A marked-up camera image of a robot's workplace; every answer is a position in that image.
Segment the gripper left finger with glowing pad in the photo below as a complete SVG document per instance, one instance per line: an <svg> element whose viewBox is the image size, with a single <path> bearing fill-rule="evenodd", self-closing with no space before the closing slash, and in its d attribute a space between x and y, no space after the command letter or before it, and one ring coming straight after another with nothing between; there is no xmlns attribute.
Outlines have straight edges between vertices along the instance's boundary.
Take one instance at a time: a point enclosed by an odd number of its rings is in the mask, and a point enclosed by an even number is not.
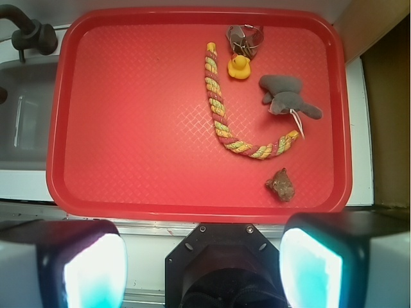
<svg viewBox="0 0 411 308"><path fill-rule="evenodd" d="M1 222L1 307L121 307L126 282L111 221Z"/></svg>

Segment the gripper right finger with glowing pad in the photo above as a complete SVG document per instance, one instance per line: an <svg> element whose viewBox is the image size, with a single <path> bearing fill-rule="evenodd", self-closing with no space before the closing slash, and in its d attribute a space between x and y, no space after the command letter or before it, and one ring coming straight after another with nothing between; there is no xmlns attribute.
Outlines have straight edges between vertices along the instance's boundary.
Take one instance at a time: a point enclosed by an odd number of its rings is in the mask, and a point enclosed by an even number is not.
<svg viewBox="0 0 411 308"><path fill-rule="evenodd" d="M298 213L279 269L291 307L410 307L410 213Z"/></svg>

